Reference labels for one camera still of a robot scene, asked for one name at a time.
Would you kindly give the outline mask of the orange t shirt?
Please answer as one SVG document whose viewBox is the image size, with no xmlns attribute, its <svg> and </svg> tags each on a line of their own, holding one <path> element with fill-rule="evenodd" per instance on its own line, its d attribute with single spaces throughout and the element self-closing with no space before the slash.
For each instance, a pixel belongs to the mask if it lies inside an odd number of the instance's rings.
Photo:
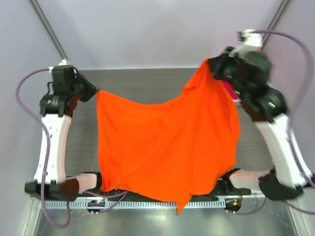
<svg viewBox="0 0 315 236">
<path fill-rule="evenodd" d="M 104 192 L 175 202 L 181 212 L 236 163 L 237 108 L 207 60 L 172 100 L 145 105 L 101 90 L 96 110 Z"/>
</svg>

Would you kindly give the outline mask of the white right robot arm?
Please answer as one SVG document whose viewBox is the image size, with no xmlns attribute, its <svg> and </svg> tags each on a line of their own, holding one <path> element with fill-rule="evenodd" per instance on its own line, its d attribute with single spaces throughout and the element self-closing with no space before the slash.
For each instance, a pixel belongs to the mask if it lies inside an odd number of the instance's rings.
<svg viewBox="0 0 315 236">
<path fill-rule="evenodd" d="M 315 181 L 312 172 L 302 172 L 304 163 L 298 147 L 291 148 L 295 137 L 288 131 L 289 110 L 284 95 L 269 84 L 272 64 L 261 51 L 243 55 L 226 47 L 207 61 L 214 79 L 228 82 L 241 100 L 243 110 L 262 134 L 272 158 L 273 168 L 266 171 L 233 169 L 225 174 L 235 188 L 261 191 L 272 201 L 298 198 Z"/>
</svg>

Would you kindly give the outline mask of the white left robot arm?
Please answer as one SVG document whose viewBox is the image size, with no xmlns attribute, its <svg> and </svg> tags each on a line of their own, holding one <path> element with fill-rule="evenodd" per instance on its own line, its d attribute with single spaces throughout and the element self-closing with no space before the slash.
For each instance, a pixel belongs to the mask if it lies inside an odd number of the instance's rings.
<svg viewBox="0 0 315 236">
<path fill-rule="evenodd" d="M 101 186 L 99 172 L 67 177 L 64 165 L 67 134 L 77 103 L 89 101 L 99 89 L 67 59 L 50 67 L 49 72 L 52 81 L 39 103 L 39 121 L 44 125 L 40 157 L 33 181 L 25 183 L 25 192 L 38 199 L 73 202 L 79 194 Z"/>
</svg>

